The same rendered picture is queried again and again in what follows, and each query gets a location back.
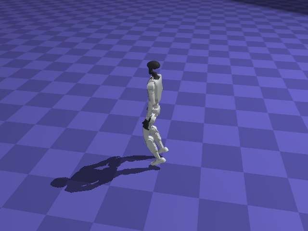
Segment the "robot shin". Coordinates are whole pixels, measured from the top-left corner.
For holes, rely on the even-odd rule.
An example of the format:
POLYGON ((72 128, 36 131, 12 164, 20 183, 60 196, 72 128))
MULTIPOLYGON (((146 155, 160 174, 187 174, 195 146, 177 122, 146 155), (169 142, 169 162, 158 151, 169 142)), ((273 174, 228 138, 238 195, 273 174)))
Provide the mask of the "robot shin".
MULTIPOLYGON (((151 134, 151 133, 150 133, 151 134)), ((156 133, 154 134, 151 134, 151 136, 154 138, 154 141, 157 143, 157 145, 159 146, 159 148, 162 150, 163 149, 163 144, 161 142, 161 137, 160 137, 160 134, 157 130, 156 133)))
POLYGON ((155 142, 153 142, 151 139, 147 139, 144 142, 145 142, 146 146, 148 147, 148 149, 150 150, 150 152, 155 156, 157 161, 160 160, 160 155, 158 153, 158 149, 156 147, 155 142))

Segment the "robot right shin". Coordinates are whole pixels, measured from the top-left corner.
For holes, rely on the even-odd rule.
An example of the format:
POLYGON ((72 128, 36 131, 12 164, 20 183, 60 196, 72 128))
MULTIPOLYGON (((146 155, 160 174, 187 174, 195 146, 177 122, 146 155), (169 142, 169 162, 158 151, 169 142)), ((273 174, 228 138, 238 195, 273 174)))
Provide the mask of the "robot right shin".
MULTIPOLYGON (((151 134, 151 133, 150 133, 151 134)), ((162 150, 163 149, 163 144, 161 142, 161 137, 160 137, 160 134, 157 130, 156 133, 154 134, 151 134, 151 136, 154 138, 154 141, 157 143, 157 145, 159 146, 159 148, 162 150)))

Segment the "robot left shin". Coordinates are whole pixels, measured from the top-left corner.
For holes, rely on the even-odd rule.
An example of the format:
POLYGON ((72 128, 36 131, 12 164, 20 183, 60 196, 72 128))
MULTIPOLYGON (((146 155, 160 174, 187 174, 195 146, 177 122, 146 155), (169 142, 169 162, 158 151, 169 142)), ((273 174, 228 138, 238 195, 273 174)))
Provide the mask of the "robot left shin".
POLYGON ((148 147, 148 149, 150 150, 150 152, 155 156, 157 161, 160 160, 160 155, 158 153, 158 149, 156 147, 155 142, 153 142, 151 139, 147 139, 144 142, 145 142, 146 146, 148 147))

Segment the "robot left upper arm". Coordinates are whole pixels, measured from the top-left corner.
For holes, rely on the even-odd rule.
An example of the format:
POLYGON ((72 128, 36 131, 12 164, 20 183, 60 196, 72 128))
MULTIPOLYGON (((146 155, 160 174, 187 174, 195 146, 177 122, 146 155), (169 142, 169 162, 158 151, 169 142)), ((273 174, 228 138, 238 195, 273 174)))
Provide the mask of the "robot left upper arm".
POLYGON ((149 102, 152 103, 152 107, 155 105, 154 89, 155 89, 154 82, 149 82, 147 84, 147 90, 148 90, 148 96, 149 96, 149 99, 150 99, 149 102))

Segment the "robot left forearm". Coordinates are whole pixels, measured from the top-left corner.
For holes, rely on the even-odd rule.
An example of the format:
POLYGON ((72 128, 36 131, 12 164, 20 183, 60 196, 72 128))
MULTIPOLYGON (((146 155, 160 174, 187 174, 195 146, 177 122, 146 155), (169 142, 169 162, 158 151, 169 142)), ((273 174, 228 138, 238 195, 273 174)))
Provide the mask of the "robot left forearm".
POLYGON ((152 107, 152 103, 148 102, 148 111, 147 111, 146 118, 145 118, 147 121, 149 120, 149 118, 152 117, 153 110, 154 108, 152 107))

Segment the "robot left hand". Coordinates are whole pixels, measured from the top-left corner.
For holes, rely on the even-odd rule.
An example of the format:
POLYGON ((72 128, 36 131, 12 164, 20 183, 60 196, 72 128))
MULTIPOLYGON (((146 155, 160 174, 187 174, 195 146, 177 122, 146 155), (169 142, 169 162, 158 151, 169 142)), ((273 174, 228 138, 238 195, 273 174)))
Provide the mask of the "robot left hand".
POLYGON ((148 121, 145 119, 144 122, 142 122, 144 129, 149 130, 148 126, 149 126, 150 120, 151 120, 151 118, 149 118, 148 121))

